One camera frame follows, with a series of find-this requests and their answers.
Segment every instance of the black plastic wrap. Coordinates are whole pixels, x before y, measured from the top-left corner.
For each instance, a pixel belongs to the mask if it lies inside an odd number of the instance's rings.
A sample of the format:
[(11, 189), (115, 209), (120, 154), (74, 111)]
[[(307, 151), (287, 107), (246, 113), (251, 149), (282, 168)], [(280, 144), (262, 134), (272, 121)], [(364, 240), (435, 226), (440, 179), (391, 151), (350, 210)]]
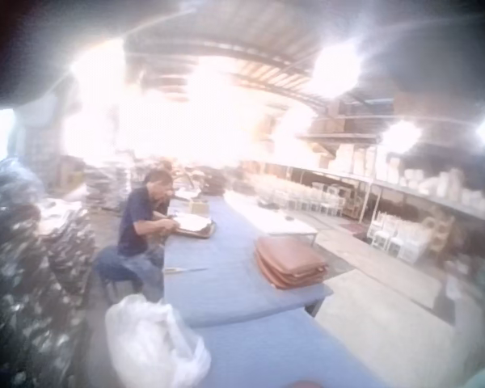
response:
[(56, 226), (42, 235), (50, 268), (65, 291), (82, 300), (95, 252), (87, 211), (79, 205), (58, 201), (47, 212), (42, 210), (42, 224), (45, 213), (46, 219)]
[(81, 300), (58, 281), (39, 236), (39, 182), (16, 163), (1, 168), (0, 386), (65, 386), (85, 330)]

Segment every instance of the white chair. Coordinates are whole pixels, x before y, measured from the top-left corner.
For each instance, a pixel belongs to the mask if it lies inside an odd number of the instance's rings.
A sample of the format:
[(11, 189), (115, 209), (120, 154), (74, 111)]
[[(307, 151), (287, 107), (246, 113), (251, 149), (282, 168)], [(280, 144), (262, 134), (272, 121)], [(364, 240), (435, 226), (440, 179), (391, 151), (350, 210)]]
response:
[(372, 222), (370, 222), (369, 230), (368, 232), (366, 232), (366, 237), (373, 239), (373, 235), (375, 234), (375, 232), (382, 230), (382, 224), (384, 221), (385, 221), (385, 214), (378, 213), (377, 216), (375, 217), (375, 220), (372, 220)]
[(395, 216), (387, 215), (385, 217), (382, 230), (379, 230), (373, 234), (372, 247), (386, 250), (390, 239), (395, 236), (397, 230), (397, 224), (399, 220)]
[(386, 252), (393, 257), (398, 257), (405, 242), (413, 237), (416, 228), (417, 224), (414, 224), (413, 222), (399, 220), (397, 232), (394, 237), (390, 238), (388, 246), (386, 247)]
[(404, 241), (398, 257), (410, 264), (414, 264), (428, 248), (431, 235), (431, 229), (424, 228), (423, 226), (419, 227), (412, 238)]

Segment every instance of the brown leather cushion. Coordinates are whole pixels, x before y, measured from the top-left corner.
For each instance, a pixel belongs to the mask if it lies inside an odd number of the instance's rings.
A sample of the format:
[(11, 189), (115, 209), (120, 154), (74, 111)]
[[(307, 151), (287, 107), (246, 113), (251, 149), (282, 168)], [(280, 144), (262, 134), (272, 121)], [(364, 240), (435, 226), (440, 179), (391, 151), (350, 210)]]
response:
[(280, 289), (319, 283), (327, 274), (323, 257), (291, 237), (259, 238), (255, 257), (260, 271)]
[(291, 279), (284, 278), (278, 272), (274, 272), (272, 268), (270, 268), (267, 263), (262, 260), (262, 257), (259, 255), (259, 253), (256, 253), (255, 257), (257, 265), (259, 266), (259, 269), (264, 277), (268, 279), (268, 281), (278, 289), (295, 289), (298, 287), (305, 287), (307, 285), (321, 283), (326, 275), (326, 272), (321, 272), (321, 274), (317, 276), (302, 277), (291, 281)]

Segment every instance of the man's hand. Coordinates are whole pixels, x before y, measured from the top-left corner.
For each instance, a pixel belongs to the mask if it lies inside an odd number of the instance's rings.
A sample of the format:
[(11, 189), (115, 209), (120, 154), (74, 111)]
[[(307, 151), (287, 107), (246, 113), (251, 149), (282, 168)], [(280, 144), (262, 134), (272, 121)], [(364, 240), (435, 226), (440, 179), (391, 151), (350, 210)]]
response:
[(176, 229), (178, 229), (179, 223), (175, 220), (171, 220), (169, 218), (165, 218), (163, 220), (156, 221), (158, 225), (160, 225), (163, 230), (167, 233), (170, 233)]

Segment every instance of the man's arm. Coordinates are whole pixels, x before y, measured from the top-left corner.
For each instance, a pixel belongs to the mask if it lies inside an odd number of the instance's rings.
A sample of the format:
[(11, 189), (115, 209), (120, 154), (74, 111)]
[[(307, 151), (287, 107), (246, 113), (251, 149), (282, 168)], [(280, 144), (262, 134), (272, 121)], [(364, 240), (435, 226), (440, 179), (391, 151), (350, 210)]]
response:
[(153, 215), (154, 215), (154, 218), (156, 220), (164, 220), (164, 219), (168, 218), (168, 216), (166, 216), (165, 214), (161, 214), (160, 212), (157, 212), (156, 210), (153, 211)]
[(163, 219), (158, 221), (135, 221), (133, 223), (135, 232), (140, 236), (155, 233), (169, 233), (178, 227), (178, 222)]

